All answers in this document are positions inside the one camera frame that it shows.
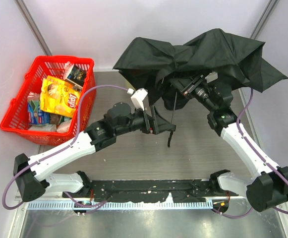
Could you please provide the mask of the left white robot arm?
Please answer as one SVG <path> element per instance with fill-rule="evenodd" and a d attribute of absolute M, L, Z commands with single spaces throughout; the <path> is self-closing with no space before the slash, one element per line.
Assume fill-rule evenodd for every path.
<path fill-rule="evenodd" d="M 87 155 L 116 143 L 120 135 L 141 131 L 144 134 L 174 132 L 176 126 L 151 107 L 151 114 L 142 109 L 131 110 L 127 103 L 116 103 L 103 119 L 92 123 L 84 131 L 53 149 L 27 157 L 15 158 L 13 173 L 22 201 L 31 202 L 45 193 L 61 192 L 65 197 L 84 197 L 90 193 L 91 181 L 82 171 L 57 174 L 56 170 Z"/>

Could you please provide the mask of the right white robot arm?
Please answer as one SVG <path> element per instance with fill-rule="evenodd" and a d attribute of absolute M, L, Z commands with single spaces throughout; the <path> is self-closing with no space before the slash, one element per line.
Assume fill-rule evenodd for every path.
<path fill-rule="evenodd" d="M 280 167 L 248 135 L 230 108 L 231 86 L 207 83 L 203 75 L 172 78 L 170 83 L 184 97 L 195 98 L 209 110 L 210 128 L 228 143 L 250 172 L 250 179 L 241 179 L 229 170 L 215 172 L 210 176 L 214 188 L 246 197 L 257 212 L 288 202 L 288 167 Z"/>

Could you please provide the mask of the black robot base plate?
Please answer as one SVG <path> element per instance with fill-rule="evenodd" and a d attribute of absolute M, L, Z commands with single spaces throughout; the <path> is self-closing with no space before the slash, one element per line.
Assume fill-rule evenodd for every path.
<path fill-rule="evenodd" d="M 201 202 L 204 197 L 238 196 L 236 193 L 214 188 L 209 180 L 93 180 L 73 198 L 93 198 L 96 202 L 158 203 L 171 195 L 174 203 Z"/>

